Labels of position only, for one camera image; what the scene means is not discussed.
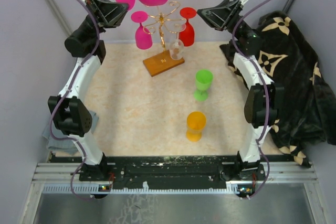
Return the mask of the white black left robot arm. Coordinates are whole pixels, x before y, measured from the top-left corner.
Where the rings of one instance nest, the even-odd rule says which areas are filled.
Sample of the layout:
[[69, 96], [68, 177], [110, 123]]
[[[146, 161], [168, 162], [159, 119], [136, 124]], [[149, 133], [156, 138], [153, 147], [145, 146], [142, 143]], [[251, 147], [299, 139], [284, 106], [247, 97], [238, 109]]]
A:
[[110, 0], [78, 0], [88, 15], [80, 26], [65, 40], [67, 51], [77, 59], [76, 65], [57, 96], [50, 96], [49, 129], [57, 129], [61, 136], [50, 133], [56, 141], [71, 141], [82, 156], [82, 162], [92, 166], [90, 173], [98, 180], [108, 177], [109, 167], [102, 163], [104, 154], [97, 146], [91, 131], [92, 116], [84, 104], [89, 84], [101, 67], [106, 48], [100, 34], [108, 28], [121, 25], [127, 3]]

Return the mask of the magenta plastic wine glass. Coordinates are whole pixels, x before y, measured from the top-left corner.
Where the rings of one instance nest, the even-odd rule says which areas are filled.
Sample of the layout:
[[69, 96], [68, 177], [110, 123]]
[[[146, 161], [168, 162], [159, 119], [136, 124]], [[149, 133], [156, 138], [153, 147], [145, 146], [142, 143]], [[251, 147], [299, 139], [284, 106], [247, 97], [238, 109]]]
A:
[[148, 19], [148, 14], [145, 11], [136, 11], [131, 15], [131, 20], [139, 24], [135, 32], [135, 42], [139, 49], [147, 50], [152, 47], [153, 41], [151, 34], [143, 23]]

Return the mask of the gold wire wine glass rack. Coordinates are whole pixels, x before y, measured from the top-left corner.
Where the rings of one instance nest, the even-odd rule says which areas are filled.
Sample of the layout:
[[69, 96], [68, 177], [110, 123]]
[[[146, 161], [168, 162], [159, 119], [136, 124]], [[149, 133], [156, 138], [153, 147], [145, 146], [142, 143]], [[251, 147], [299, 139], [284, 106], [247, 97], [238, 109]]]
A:
[[173, 60], [170, 56], [170, 45], [168, 45], [164, 40], [164, 30], [167, 30], [170, 34], [173, 33], [173, 26], [175, 23], [185, 24], [184, 18], [170, 18], [170, 15], [176, 12], [181, 3], [178, 1], [170, 1], [169, 5], [174, 7], [172, 11], [167, 14], [164, 14], [159, 7], [157, 7], [158, 14], [150, 17], [153, 18], [154, 22], [151, 24], [145, 25], [151, 35], [158, 33], [160, 37], [160, 43], [163, 48], [163, 51], [157, 55], [149, 57], [143, 60], [143, 64], [149, 72], [150, 76], [155, 77], [161, 73], [164, 73], [170, 69], [173, 69], [185, 62], [185, 60]]

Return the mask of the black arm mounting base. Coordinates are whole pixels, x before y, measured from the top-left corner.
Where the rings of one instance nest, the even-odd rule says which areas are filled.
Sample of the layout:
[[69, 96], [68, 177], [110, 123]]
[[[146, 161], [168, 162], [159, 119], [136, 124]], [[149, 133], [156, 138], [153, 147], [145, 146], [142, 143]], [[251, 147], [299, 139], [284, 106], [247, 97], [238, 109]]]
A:
[[59, 165], [58, 177], [73, 183], [94, 183], [93, 193], [207, 193], [222, 191], [245, 198], [254, 194], [257, 183], [268, 176], [260, 162], [257, 169], [238, 171], [237, 156], [153, 156], [104, 157], [98, 166], [83, 165], [76, 170], [78, 158], [52, 158]]

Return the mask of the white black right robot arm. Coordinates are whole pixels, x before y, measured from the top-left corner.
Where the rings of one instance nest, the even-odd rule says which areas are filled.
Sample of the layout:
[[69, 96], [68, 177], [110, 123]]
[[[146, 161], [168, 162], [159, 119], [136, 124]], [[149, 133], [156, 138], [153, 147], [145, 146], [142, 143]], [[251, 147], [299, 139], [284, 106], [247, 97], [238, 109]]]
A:
[[266, 75], [256, 59], [262, 39], [240, 16], [243, 4], [241, 0], [223, 0], [215, 7], [198, 9], [197, 14], [209, 27], [232, 34], [232, 40], [222, 45], [222, 49], [226, 53], [233, 53], [233, 64], [249, 90], [244, 106], [249, 127], [234, 167], [235, 175], [245, 180], [260, 164], [260, 149], [278, 117], [284, 88]]

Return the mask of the clear wine glass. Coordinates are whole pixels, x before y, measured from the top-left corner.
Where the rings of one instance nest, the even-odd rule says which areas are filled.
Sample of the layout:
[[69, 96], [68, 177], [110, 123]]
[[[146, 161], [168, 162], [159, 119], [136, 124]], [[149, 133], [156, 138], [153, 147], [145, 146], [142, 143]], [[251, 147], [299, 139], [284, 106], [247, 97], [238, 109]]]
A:
[[185, 30], [186, 26], [182, 23], [175, 23], [173, 26], [173, 33], [175, 38], [170, 43], [170, 56], [173, 60], [182, 59], [182, 51], [184, 49], [184, 43], [179, 39], [180, 32]]

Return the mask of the red plastic wine glass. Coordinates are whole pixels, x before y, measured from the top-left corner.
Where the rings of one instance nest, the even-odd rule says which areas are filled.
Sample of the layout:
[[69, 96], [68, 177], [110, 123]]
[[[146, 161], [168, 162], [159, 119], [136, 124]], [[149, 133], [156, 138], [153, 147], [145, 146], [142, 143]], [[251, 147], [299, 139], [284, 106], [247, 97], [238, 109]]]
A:
[[196, 16], [196, 10], [191, 7], [184, 7], [180, 10], [180, 15], [186, 20], [185, 29], [180, 32], [179, 39], [183, 42], [185, 47], [189, 47], [194, 44], [195, 31], [190, 24], [190, 19]]

